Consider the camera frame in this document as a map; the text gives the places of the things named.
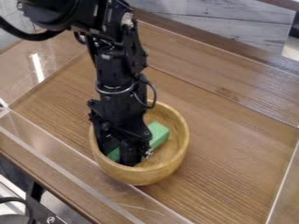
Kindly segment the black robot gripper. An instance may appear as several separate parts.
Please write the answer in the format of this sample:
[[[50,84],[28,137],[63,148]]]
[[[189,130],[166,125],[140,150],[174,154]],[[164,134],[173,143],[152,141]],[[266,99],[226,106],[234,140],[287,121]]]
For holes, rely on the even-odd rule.
[[[148,156],[152,133],[146,125],[147,86],[96,87],[100,99],[90,100],[90,120],[99,150],[108,155],[119,146],[120,164],[138,165]]]

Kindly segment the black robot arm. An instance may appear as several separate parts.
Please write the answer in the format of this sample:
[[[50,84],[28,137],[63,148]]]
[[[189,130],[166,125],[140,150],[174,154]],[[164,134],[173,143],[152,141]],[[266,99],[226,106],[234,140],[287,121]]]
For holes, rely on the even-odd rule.
[[[88,101],[98,147],[106,155],[119,150],[122,165],[139,164],[150,151],[152,133],[144,116],[155,103],[147,100],[148,54],[130,4],[126,0],[16,0],[16,7],[44,31],[22,31],[0,17],[0,28],[10,34],[44,41],[71,31],[88,48],[98,74],[99,98]]]

